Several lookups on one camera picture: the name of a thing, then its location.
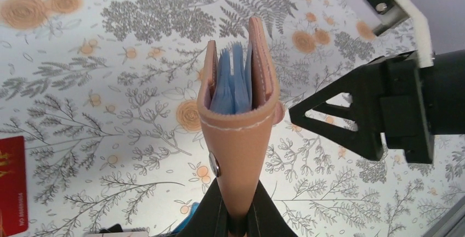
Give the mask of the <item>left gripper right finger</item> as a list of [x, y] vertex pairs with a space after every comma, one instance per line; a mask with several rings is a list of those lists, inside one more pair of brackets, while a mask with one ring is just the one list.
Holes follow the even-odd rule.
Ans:
[[247, 212], [250, 237], [297, 237], [276, 208], [261, 181], [258, 182], [251, 207]]

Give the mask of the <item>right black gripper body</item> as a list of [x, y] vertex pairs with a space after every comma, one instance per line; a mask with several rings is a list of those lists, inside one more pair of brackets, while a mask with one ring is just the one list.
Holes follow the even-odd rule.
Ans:
[[408, 163], [433, 163], [435, 135], [464, 134], [464, 51], [443, 53], [420, 68], [415, 52], [383, 63], [387, 93], [380, 98], [389, 149]]

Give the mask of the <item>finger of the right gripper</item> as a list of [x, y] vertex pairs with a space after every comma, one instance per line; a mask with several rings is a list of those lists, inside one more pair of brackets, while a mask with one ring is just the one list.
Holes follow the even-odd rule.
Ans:
[[[291, 122], [370, 160], [379, 161], [384, 149], [379, 98], [385, 92], [385, 56], [360, 65], [289, 109]], [[308, 111], [347, 120], [354, 129], [307, 116]]]

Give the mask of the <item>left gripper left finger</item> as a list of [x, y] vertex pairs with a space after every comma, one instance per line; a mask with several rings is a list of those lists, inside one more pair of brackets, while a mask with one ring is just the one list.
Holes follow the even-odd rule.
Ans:
[[177, 236], [232, 236], [233, 207], [220, 179], [214, 179], [199, 206]]

